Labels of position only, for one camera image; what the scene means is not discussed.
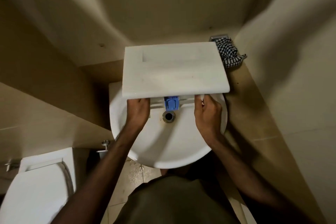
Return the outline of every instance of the striped cloth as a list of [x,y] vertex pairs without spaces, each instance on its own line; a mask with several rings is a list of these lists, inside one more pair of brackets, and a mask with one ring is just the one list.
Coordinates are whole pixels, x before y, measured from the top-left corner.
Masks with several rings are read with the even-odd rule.
[[233,45],[231,38],[228,36],[214,40],[224,67],[238,66],[247,56],[246,54],[238,56],[238,50]]

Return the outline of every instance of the white sink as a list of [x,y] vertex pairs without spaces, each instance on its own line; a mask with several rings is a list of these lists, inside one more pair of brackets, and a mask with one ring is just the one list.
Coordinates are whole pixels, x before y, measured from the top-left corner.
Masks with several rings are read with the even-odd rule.
[[[110,122],[114,138],[117,138],[126,121],[127,102],[122,98],[122,83],[111,83]],[[212,97],[223,106],[221,131],[224,133],[228,113],[222,94]],[[174,111],[175,120],[163,120],[163,97],[150,100],[149,119],[134,142],[128,157],[148,167],[170,169],[193,163],[211,149],[196,128],[194,96],[179,96],[179,110]]]

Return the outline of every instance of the person's right arm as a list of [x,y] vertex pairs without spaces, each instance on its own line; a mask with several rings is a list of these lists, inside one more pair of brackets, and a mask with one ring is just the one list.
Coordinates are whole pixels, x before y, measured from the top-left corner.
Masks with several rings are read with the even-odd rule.
[[210,95],[195,96],[196,126],[223,163],[252,215],[259,223],[312,223],[247,165],[221,134],[222,106]]

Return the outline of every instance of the hand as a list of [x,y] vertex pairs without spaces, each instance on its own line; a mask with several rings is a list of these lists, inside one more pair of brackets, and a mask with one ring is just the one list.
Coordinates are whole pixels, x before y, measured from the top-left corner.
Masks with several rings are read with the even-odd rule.
[[221,135],[222,105],[210,95],[195,95],[195,121],[196,127],[204,141],[210,146]]
[[125,127],[140,133],[149,118],[149,104],[149,98],[128,99]]

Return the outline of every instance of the person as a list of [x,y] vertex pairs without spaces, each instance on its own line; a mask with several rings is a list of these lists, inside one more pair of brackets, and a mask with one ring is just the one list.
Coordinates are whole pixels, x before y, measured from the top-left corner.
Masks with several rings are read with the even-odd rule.
[[[247,165],[220,132],[221,104],[195,96],[195,122],[260,223],[312,223]],[[127,154],[149,118],[149,99],[127,100],[126,124],[84,185],[51,224],[100,223]],[[239,220],[216,183],[167,174],[135,189],[115,223],[227,223]]]

